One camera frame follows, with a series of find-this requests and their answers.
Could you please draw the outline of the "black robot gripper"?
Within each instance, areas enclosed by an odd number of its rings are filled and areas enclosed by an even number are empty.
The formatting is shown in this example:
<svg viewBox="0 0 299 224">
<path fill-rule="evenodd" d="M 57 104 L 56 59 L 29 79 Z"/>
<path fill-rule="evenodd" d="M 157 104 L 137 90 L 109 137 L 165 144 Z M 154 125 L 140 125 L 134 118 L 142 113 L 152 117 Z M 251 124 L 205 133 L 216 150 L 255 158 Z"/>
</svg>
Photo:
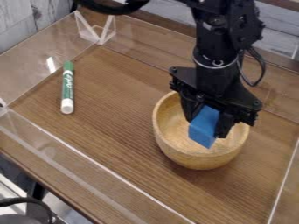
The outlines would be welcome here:
<svg viewBox="0 0 299 224">
<path fill-rule="evenodd" d="M 221 69 L 172 66 L 169 75 L 169 88 L 180 95 L 181 111 L 188 123 L 207 105 L 220 111 L 213 133 L 216 138 L 225 138 L 236 123 L 255 125 L 263 103 L 241 81 L 255 87 L 264 78 L 263 74 L 251 81 L 236 64 Z"/>
</svg>

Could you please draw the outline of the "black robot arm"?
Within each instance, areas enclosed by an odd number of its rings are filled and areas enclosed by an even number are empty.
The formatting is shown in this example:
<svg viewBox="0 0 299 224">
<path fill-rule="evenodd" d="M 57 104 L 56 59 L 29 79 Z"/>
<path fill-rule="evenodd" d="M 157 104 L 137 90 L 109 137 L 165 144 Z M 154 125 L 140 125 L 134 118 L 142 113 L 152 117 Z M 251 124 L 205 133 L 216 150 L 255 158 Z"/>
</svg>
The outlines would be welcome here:
<svg viewBox="0 0 299 224">
<path fill-rule="evenodd" d="M 212 135 L 224 138 L 237 123 L 252 126 L 261 101 L 245 89 L 257 83 L 241 71 L 243 55 L 265 62 L 252 45 L 263 38 L 255 0 L 176 0 L 189 9 L 196 24 L 193 67 L 169 68 L 170 89 L 177 92 L 185 120 L 209 106 L 219 111 Z"/>
</svg>

